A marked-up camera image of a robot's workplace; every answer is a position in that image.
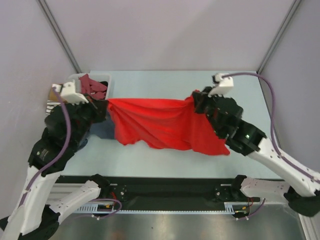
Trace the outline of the grey-blue tank top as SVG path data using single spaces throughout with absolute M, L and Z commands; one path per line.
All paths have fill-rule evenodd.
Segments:
M 81 140 L 78 151 L 83 149 L 91 135 L 97 136 L 100 139 L 115 140 L 115 123 L 113 122 L 110 113 L 107 111 L 104 121 L 93 123 L 84 138 Z

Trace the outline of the red tank top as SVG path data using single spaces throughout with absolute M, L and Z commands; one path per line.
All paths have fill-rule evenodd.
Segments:
M 184 100 L 110 98 L 107 110 L 115 124 L 115 139 L 122 145 L 144 141 L 154 149 L 230 154 L 206 116 L 195 113 L 192 96 Z

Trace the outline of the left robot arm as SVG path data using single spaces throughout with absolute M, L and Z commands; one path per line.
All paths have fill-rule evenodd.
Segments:
M 66 197 L 48 204 L 47 200 L 67 162 L 84 144 L 94 123 L 106 119 L 107 100 L 63 103 L 53 108 L 45 122 L 41 139 L 28 159 L 24 189 L 13 213 L 0 220 L 4 240 L 48 240 L 60 224 L 79 207 L 110 196 L 109 181 L 95 174 Z

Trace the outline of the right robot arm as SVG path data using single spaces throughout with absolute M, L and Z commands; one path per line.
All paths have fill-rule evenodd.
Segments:
M 191 96 L 194 111 L 205 115 L 214 133 L 234 152 L 247 156 L 281 177 L 281 181 L 238 175 L 230 188 L 231 196 L 287 203 L 295 212 L 314 217 L 320 212 L 320 174 L 279 149 L 266 134 L 242 119 L 243 108 L 233 98 L 210 95 L 212 87 L 195 90 Z

